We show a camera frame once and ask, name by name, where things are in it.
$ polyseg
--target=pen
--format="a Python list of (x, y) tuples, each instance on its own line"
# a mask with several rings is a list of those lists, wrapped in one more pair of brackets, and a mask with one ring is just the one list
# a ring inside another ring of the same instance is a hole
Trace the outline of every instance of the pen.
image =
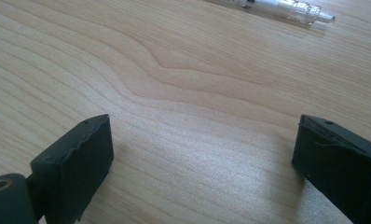
[(238, 6), (255, 10), (266, 11), (274, 15), (298, 21), (305, 24), (313, 24), (316, 21), (332, 23), (335, 16), (323, 12), (321, 7), (295, 0), (227, 0), (237, 1)]

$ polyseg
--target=black plastic part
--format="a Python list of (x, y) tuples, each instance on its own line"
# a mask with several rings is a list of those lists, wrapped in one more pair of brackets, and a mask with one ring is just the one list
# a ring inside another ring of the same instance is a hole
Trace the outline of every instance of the black plastic part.
[(371, 142), (303, 115), (293, 165), (354, 223), (371, 223)]
[(0, 176), (0, 223), (37, 223), (23, 175)]
[(0, 223), (75, 223), (113, 158), (109, 116), (82, 121), (32, 160), (27, 179), (0, 176)]

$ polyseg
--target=wooden surface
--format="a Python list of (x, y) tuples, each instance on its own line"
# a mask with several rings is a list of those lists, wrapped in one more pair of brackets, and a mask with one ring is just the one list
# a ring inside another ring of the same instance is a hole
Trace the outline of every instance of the wooden surface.
[(81, 223), (349, 222), (291, 159), (301, 114), (371, 141), (371, 0), (310, 2), (336, 23), (203, 0), (0, 1), (0, 175), (29, 175), (108, 113), (116, 158)]

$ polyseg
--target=wooden table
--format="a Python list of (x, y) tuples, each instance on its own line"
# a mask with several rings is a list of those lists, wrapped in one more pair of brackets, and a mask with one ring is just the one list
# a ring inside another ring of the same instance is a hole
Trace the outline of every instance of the wooden table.
[(291, 165), (301, 114), (371, 141), (371, 0), (302, 27), (203, 0), (0, 1), (0, 175), (110, 114), (81, 223), (348, 223)]

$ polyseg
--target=table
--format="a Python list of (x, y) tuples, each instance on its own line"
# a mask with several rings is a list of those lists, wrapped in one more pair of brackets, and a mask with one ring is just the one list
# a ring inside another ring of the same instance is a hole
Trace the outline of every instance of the table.
[(349, 223), (291, 159), (301, 114), (371, 141), (371, 0), (310, 2), (336, 22), (213, 0), (0, 1), (0, 175), (109, 114), (115, 160), (81, 223)]

